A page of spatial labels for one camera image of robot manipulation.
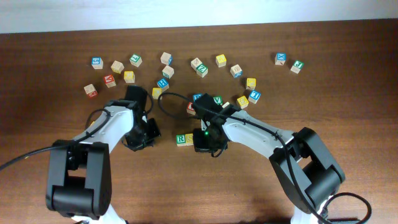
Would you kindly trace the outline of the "yellow S block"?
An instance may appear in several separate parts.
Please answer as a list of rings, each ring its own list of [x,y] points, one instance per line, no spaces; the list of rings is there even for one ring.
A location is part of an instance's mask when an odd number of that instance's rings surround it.
[[[185,135],[186,145],[192,146],[193,145],[193,133],[188,133]]]

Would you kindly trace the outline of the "green R block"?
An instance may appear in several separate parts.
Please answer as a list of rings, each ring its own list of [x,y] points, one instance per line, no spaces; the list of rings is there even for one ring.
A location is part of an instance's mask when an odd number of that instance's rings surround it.
[[[184,134],[176,135],[176,144],[177,146],[185,146],[186,145],[186,138]]]

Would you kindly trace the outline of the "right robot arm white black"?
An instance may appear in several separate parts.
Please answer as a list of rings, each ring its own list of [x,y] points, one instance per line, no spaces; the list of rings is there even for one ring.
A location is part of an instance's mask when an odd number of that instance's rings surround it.
[[[196,152],[218,157],[229,142],[247,146],[269,159],[295,206],[291,223],[327,223],[326,205],[345,173],[314,130],[275,128],[233,105],[222,107],[208,94],[196,98],[193,109],[205,124],[204,130],[193,132]]]

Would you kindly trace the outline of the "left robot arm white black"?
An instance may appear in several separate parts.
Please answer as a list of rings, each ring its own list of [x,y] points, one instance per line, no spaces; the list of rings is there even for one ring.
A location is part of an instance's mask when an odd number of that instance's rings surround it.
[[[101,115],[72,140],[52,145],[46,206],[77,223],[125,223],[111,206],[110,153],[121,140],[132,151],[153,146],[160,130],[147,117],[151,95],[140,86],[129,86],[120,100],[111,100]]]

